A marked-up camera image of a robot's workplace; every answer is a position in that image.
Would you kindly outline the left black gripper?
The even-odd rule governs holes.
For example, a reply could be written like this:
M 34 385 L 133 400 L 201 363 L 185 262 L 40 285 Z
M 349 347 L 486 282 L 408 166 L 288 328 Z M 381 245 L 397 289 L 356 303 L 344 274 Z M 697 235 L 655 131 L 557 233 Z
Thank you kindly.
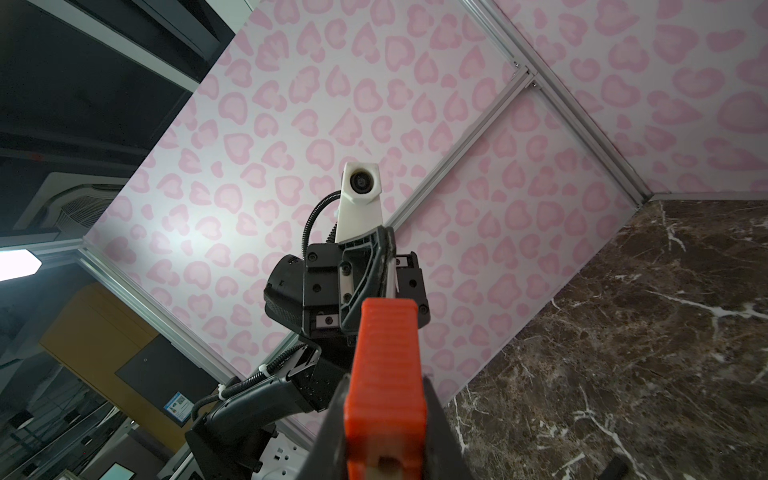
M 431 320 L 418 257 L 399 254 L 394 230 L 385 226 L 340 244 L 312 244 L 302 258 L 284 256 L 263 297 L 269 318 L 341 368 L 352 365 L 366 299 L 412 300 L 418 326 Z

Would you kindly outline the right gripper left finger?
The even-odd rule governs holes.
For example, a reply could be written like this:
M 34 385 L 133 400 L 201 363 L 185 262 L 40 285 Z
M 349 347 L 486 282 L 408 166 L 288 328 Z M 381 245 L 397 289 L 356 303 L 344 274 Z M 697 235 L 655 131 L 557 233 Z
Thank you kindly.
M 343 480 L 348 478 L 344 406 L 350 376 L 340 381 L 329 403 L 315 442 L 306 457 L 297 480 Z

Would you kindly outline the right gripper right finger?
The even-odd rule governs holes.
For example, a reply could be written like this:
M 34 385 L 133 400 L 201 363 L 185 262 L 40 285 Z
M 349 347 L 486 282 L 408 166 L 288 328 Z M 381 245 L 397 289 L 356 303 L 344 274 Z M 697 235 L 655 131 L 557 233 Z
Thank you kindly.
M 423 378 L 427 407 L 423 478 L 432 480 L 471 480 L 451 426 L 428 377 Z

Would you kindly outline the red padlock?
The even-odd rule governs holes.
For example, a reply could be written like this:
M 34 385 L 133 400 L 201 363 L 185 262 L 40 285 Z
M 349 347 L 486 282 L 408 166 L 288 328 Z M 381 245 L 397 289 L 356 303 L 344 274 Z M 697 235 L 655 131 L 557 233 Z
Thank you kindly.
M 418 306 L 369 298 L 344 404 L 348 477 L 420 479 L 426 427 Z

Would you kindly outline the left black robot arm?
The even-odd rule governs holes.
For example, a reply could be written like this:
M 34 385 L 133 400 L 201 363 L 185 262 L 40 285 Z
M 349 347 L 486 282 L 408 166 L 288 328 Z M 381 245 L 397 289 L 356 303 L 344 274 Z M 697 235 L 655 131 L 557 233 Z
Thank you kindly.
M 412 300 L 418 326 L 431 320 L 418 257 L 397 253 L 395 233 L 384 226 L 309 245 L 303 257 L 284 256 L 263 296 L 267 316 L 296 333 L 298 343 L 193 406 L 186 440 L 206 479 L 249 478 L 263 464 L 277 421 L 329 406 L 352 370 L 366 299 Z

